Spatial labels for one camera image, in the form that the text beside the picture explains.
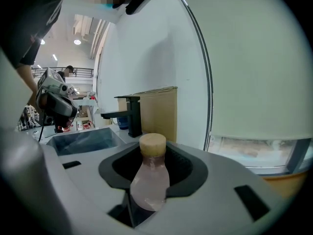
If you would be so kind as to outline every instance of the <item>man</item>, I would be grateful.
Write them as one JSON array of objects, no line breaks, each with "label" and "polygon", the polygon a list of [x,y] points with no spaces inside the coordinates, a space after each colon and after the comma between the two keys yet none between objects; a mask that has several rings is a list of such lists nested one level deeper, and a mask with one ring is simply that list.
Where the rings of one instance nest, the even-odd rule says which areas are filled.
[{"label": "man", "polygon": [[64,82],[65,82],[65,77],[69,77],[70,73],[74,73],[74,68],[72,65],[67,66],[64,71],[58,71],[58,74],[62,77]]},{"label": "man", "polygon": [[[6,9],[1,0],[5,23],[1,27],[1,47],[18,74],[33,91],[29,104],[37,111],[37,84],[31,73],[41,39],[58,20],[63,0],[12,0],[14,10]],[[42,101],[40,108],[45,107]]]}]

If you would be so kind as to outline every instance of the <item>pink liquid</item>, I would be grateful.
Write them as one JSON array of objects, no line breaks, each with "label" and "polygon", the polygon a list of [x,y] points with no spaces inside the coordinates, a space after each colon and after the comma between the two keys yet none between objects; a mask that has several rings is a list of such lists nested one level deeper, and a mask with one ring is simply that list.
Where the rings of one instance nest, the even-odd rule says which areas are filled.
[{"label": "pink liquid", "polygon": [[143,209],[158,211],[165,203],[170,177],[164,164],[164,156],[144,157],[142,165],[131,183],[131,195]]}]

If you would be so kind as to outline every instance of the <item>black faucet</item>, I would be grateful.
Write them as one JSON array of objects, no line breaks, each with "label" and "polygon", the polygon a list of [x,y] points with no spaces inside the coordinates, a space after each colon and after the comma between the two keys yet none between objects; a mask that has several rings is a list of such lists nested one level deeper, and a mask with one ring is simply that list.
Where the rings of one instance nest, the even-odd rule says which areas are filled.
[{"label": "black faucet", "polygon": [[141,131],[141,116],[140,116],[140,100],[139,96],[116,96],[115,98],[126,98],[127,102],[127,110],[126,111],[119,111],[119,112],[107,112],[102,113],[101,117],[104,119],[110,118],[121,118],[126,117],[128,118],[128,135],[132,138],[138,137],[142,135]]}]

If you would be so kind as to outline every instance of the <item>bottle cap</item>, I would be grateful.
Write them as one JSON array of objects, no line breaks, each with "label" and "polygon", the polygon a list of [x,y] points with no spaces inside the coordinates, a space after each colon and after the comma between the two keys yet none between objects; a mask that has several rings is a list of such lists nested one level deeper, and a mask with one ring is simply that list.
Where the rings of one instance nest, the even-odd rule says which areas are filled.
[{"label": "bottle cap", "polygon": [[158,133],[149,133],[139,139],[141,154],[147,157],[163,156],[166,151],[166,138]]}]

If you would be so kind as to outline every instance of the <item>blue container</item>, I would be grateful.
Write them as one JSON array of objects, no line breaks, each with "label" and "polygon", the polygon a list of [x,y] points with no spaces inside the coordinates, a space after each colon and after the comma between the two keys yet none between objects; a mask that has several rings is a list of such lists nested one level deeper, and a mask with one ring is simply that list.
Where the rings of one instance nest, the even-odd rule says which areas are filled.
[{"label": "blue container", "polygon": [[118,124],[118,127],[121,129],[121,130],[126,130],[128,129],[128,118],[127,117],[118,117],[117,118],[117,124]]}]

